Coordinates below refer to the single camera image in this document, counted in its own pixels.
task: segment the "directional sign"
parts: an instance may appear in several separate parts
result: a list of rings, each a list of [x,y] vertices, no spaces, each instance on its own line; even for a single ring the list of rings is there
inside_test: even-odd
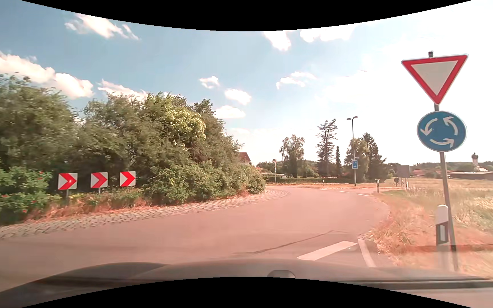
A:
[[[108,172],[94,172],[90,174],[90,188],[108,187]]]
[[[429,149],[449,152],[465,141],[467,129],[457,115],[448,111],[433,111],[421,118],[417,134],[421,143]]]
[[[121,187],[136,185],[136,171],[123,171],[119,175],[119,185]]]
[[[402,63],[431,100],[439,105],[466,60],[467,55],[453,55],[403,60]]]
[[[58,175],[58,189],[77,189],[77,173],[60,173]]]

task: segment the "metal pole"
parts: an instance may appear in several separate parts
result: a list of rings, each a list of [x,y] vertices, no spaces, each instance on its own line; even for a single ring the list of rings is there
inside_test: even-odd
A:
[[[429,57],[433,56],[433,52],[429,52]],[[439,105],[435,104],[435,111],[439,111]],[[448,167],[446,165],[446,157],[444,156],[444,152],[439,152],[441,155],[441,175],[443,177],[443,191],[444,191],[444,204],[448,206],[448,224],[449,224],[449,233],[450,233],[450,244],[452,246],[452,261],[454,262],[454,270],[457,272],[460,270],[458,261],[457,261],[457,247],[456,247],[456,236],[454,234],[454,222],[452,218],[452,206],[450,206],[450,192],[448,190]]]
[[[351,143],[353,144],[353,160],[355,160],[355,131],[353,130],[353,120],[354,119],[351,119],[351,134],[353,136],[353,140],[351,141]],[[353,169],[353,184],[355,184],[355,186],[357,185],[357,170],[356,169]]]

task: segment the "yield sign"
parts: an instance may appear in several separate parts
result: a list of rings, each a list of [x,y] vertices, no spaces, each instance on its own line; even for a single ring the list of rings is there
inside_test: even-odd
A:
[[[136,185],[136,171],[123,171],[119,175],[119,186],[135,186]]]
[[[58,189],[77,189],[77,173],[60,173],[58,175]]]
[[[94,172],[90,174],[90,188],[108,187],[108,172]]]
[[[439,105],[465,60],[467,55],[453,55],[403,60],[402,63],[431,100]]]

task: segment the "red and white chevron sign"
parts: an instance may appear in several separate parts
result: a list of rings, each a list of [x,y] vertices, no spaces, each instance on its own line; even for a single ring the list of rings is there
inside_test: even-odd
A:
[[[58,189],[77,189],[77,173],[60,173],[58,175]]]
[[[135,186],[136,185],[136,171],[123,171],[119,174],[119,186]]]
[[[90,188],[108,187],[108,172],[94,172],[90,174]]]

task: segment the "red and white triangular sign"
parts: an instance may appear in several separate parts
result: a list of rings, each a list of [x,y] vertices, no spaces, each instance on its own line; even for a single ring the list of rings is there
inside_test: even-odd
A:
[[[452,55],[403,60],[402,64],[431,100],[439,105],[465,60],[467,60],[467,55]]]

